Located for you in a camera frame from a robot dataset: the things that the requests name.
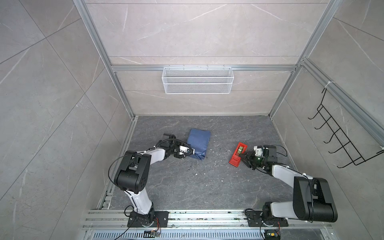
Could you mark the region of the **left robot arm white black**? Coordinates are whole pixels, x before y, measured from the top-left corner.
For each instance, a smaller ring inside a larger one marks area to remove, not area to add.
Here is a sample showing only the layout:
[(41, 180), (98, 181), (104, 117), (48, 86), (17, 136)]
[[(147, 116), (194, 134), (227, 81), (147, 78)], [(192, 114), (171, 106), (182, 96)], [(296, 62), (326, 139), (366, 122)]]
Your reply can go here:
[(163, 139), (144, 151), (126, 151), (114, 176), (113, 183), (129, 197), (133, 212), (141, 219), (152, 222), (155, 217), (154, 204), (149, 199), (146, 184), (152, 164), (169, 156), (185, 158), (195, 153), (188, 143), (175, 135), (164, 134)]

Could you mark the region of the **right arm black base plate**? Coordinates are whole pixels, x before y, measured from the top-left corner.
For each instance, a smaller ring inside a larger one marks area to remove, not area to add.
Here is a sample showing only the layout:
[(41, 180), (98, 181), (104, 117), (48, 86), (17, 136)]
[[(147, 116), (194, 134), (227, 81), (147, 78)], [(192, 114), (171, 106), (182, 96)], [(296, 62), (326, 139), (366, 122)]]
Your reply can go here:
[(252, 209), (244, 210), (249, 227), (288, 227), (288, 221), (284, 218), (273, 217), (262, 211)]

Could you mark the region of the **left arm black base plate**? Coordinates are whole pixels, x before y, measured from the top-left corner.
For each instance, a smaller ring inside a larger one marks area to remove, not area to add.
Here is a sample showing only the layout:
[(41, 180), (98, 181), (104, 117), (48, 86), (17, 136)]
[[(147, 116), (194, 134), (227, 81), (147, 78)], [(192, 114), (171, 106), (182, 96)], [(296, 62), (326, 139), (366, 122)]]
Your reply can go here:
[(128, 218), (128, 227), (130, 228), (165, 228), (168, 225), (169, 212), (155, 211), (149, 212), (147, 215), (141, 215), (131, 212)]

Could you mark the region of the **red tape dispenser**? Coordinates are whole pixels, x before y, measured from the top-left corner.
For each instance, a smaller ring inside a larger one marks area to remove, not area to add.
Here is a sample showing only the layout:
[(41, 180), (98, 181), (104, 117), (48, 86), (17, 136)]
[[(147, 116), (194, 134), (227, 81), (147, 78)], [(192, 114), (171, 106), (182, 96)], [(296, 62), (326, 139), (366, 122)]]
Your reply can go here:
[(241, 154), (246, 151), (247, 147), (248, 146), (243, 143), (238, 143), (235, 152), (233, 153), (229, 161), (229, 164), (237, 168), (240, 165), (240, 162), (242, 161)]

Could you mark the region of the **light blue wrapping paper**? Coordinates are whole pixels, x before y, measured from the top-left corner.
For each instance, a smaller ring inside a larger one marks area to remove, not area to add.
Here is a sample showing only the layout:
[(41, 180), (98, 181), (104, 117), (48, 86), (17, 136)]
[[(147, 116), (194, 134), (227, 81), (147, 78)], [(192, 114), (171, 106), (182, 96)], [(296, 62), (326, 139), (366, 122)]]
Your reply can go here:
[(190, 157), (203, 161), (206, 158), (211, 132), (191, 129), (187, 143), (195, 150)]

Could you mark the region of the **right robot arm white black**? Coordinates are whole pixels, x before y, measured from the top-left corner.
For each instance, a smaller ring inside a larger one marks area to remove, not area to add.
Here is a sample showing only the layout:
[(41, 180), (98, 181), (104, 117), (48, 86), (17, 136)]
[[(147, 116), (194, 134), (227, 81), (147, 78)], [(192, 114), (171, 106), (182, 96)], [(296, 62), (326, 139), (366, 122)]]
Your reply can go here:
[(276, 145), (255, 146), (251, 151), (247, 151), (247, 146), (239, 145), (233, 154), (235, 167), (244, 163), (246, 167), (274, 177), (293, 189), (292, 201), (264, 204), (260, 213), (262, 223), (272, 226), (287, 219), (336, 222), (338, 212), (328, 181), (278, 162), (279, 154)]

